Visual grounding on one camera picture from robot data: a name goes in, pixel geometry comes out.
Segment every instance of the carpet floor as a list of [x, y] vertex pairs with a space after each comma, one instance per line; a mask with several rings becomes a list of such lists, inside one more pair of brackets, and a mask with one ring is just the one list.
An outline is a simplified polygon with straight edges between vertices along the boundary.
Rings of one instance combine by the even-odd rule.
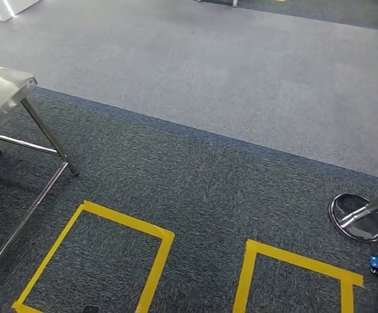
[[378, 0], [239, 0], [238, 7], [378, 29]]
[[[335, 230], [337, 194], [378, 195], [378, 178], [46, 89], [31, 97], [80, 168], [64, 173], [0, 263], [0, 312], [83, 201], [171, 230], [175, 238], [151, 312], [229, 312], [247, 239], [364, 277], [356, 312], [378, 312], [364, 245]], [[0, 133], [43, 144], [20, 108]], [[0, 143], [0, 244], [55, 171], [53, 156]], [[27, 297], [42, 312], [133, 312], [159, 240], [81, 214]], [[339, 312], [339, 282], [257, 256], [247, 312]]]

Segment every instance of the round metal base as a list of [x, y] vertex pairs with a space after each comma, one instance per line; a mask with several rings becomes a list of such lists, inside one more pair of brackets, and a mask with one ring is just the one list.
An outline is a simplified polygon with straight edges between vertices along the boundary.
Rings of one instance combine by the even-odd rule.
[[366, 198], [355, 194], [340, 194], [328, 207], [328, 215], [336, 229], [347, 237], [358, 241], [378, 241], [378, 212], [351, 223], [345, 228], [342, 228], [339, 224], [339, 221], [346, 215], [369, 202]]

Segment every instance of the stainless steel table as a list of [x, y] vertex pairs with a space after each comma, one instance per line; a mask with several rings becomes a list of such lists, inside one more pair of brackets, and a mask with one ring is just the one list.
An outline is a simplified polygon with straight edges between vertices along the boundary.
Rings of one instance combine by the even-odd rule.
[[23, 105], [42, 130], [54, 149], [35, 145], [33, 143], [0, 135], [0, 140], [15, 145], [27, 147], [42, 153], [57, 155], [63, 160], [62, 165], [50, 179], [50, 181], [33, 203], [20, 223], [12, 232], [8, 241], [0, 249], [0, 259], [15, 240], [27, 221], [37, 206], [59, 178], [66, 168], [74, 175], [79, 175], [77, 168], [62, 149], [57, 140], [46, 126], [33, 103], [27, 99], [33, 88], [37, 86], [37, 81], [33, 74], [0, 67], [0, 124], [5, 121], [15, 106]]

